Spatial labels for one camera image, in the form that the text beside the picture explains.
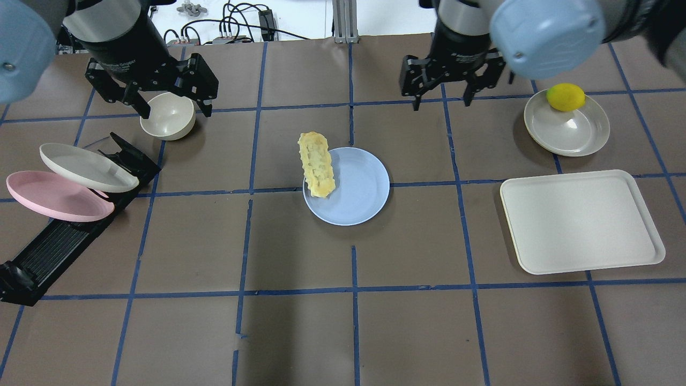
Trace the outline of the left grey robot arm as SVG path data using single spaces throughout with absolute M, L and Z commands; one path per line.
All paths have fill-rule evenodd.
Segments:
M 201 54 L 172 57 L 149 15 L 167 1 L 2 1 L 1 101 L 30 96 L 56 55 L 65 29 L 91 59 L 84 76 L 108 103 L 151 115 L 144 91 L 168 91 L 189 98 L 206 116 L 219 82 Z

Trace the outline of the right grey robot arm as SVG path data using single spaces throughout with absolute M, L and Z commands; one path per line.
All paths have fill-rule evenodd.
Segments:
M 684 1 L 421 1 L 437 20 L 426 58 L 407 55 L 401 94 L 465 81 L 465 105 L 494 88 L 504 68 L 541 80 L 576 68 L 598 46 L 642 36 L 654 58 L 684 79 Z

